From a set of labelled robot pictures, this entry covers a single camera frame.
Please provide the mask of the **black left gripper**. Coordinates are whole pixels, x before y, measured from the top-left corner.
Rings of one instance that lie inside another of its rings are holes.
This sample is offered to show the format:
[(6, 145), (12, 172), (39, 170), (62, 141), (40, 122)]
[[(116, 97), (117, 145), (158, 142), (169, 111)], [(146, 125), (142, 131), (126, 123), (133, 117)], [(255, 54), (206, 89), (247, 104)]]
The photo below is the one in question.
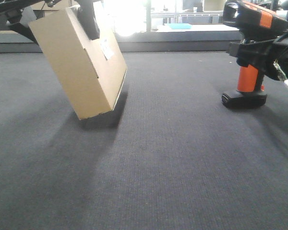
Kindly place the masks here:
[[(0, 15), (12, 10), (24, 9), (25, 7), (29, 7), (39, 2), (42, 2), (42, 0), (0, 0)], [(20, 22), (10, 23), (9, 21), (7, 21), (6, 25), (10, 30), (37, 44), (36, 38), (28, 26), (25, 26)]]

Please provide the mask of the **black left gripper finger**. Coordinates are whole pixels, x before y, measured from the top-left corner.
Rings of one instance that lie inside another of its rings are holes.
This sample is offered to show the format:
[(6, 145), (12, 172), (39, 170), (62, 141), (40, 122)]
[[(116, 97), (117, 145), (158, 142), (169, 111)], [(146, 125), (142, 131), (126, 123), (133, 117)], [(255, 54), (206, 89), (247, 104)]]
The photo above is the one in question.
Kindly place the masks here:
[(94, 1), (93, 0), (77, 0), (80, 5), (77, 12), (77, 18), (83, 27), (86, 35), (90, 40), (100, 38), (100, 29), (96, 22)]

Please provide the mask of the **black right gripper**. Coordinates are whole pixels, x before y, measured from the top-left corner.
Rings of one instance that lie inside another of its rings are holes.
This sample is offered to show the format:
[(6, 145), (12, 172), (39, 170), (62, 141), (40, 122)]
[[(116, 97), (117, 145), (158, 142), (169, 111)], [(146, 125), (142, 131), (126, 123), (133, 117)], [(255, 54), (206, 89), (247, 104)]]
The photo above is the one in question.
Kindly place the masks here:
[(251, 65), (276, 81), (279, 78), (273, 63), (277, 62), (288, 78), (288, 30), (278, 36), (265, 36), (264, 38), (265, 41), (230, 42), (226, 53), (235, 57), (239, 66)]

